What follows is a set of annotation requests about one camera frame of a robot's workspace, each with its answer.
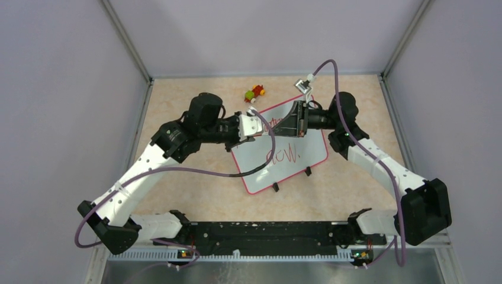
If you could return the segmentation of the red white marker pen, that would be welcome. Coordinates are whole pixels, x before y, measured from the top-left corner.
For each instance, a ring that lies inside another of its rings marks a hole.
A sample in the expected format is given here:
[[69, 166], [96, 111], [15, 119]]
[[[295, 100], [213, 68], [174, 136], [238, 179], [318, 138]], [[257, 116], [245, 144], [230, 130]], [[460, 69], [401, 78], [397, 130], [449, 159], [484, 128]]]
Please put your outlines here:
[[263, 136], [263, 135], [269, 135], [269, 131], [267, 129], [265, 129], [264, 131], [255, 134], [254, 137], [259, 137], [259, 136]]

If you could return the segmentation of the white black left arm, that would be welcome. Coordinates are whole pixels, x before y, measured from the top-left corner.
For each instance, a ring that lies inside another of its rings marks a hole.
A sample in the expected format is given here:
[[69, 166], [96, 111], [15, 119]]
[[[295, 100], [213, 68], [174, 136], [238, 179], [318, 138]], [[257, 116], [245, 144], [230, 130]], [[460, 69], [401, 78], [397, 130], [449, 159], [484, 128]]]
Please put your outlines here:
[[134, 215], [133, 211], [165, 173], [181, 171], [181, 163], [202, 144], [230, 147], [242, 141], [245, 113], [229, 117], [224, 113], [223, 101], [215, 94], [203, 92], [192, 98], [188, 110], [159, 127], [140, 157], [106, 193], [79, 204], [83, 216], [79, 226], [88, 224], [114, 255], [155, 238], [186, 243], [190, 229], [175, 214]]

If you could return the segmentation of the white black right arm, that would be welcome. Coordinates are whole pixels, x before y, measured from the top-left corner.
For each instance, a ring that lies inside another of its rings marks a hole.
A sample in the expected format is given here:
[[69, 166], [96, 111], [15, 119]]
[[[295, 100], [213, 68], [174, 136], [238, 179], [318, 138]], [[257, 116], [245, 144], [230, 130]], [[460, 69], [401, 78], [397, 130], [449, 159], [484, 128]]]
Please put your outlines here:
[[349, 92], [334, 96], [327, 109], [294, 101], [290, 112], [273, 127], [280, 137], [300, 138], [309, 130], [329, 130], [334, 152], [360, 166], [397, 199], [396, 210], [362, 209], [349, 216], [347, 236], [355, 244], [373, 234], [398, 235], [417, 246], [452, 224], [447, 186], [413, 173], [378, 147], [356, 123], [359, 109]]

